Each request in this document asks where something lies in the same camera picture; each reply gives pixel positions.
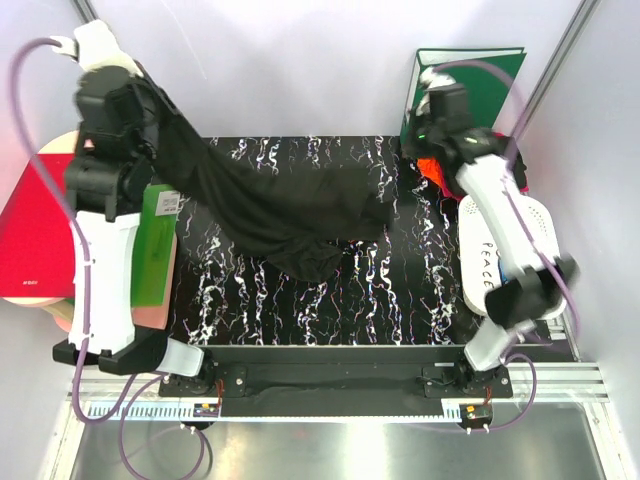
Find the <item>black t shirt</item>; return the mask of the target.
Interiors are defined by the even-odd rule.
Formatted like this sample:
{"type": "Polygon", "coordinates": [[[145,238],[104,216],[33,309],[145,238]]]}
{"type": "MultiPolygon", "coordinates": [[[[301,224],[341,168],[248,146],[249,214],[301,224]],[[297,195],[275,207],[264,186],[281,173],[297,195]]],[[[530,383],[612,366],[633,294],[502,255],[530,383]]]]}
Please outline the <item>black t shirt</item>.
{"type": "Polygon", "coordinates": [[[393,205],[365,166],[257,171],[205,141],[162,89],[147,79],[139,85],[155,107],[154,170],[205,206],[238,253],[322,283],[340,264],[341,244],[376,241],[391,227],[393,205]]]}

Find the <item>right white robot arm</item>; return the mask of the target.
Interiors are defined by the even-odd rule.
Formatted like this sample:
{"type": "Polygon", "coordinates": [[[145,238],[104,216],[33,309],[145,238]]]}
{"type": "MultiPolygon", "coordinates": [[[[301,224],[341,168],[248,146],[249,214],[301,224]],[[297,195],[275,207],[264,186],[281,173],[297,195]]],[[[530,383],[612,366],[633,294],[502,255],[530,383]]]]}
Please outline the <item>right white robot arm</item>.
{"type": "Polygon", "coordinates": [[[447,190],[474,202],[499,253],[505,280],[485,293],[484,319],[447,377],[457,389],[477,395],[536,321],[570,305],[578,266],[527,221],[529,199],[513,172],[516,141],[474,126],[468,91],[448,72],[457,65],[429,66],[419,75],[423,96],[408,112],[407,138],[414,158],[436,164],[447,190]]]}

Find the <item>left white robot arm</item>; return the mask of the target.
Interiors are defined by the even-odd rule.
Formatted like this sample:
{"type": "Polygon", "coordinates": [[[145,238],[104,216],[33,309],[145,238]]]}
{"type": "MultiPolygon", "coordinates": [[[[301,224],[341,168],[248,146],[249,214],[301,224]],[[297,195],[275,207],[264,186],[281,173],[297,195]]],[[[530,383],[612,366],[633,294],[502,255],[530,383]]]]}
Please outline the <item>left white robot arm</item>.
{"type": "Polygon", "coordinates": [[[135,325],[131,305],[134,243],[153,176],[159,116],[176,108],[101,20],[76,28],[56,50],[72,57],[84,74],[75,95],[78,137],[64,173],[75,310],[68,338],[53,347],[53,358],[114,375],[197,378],[204,352],[163,329],[135,325]]]}

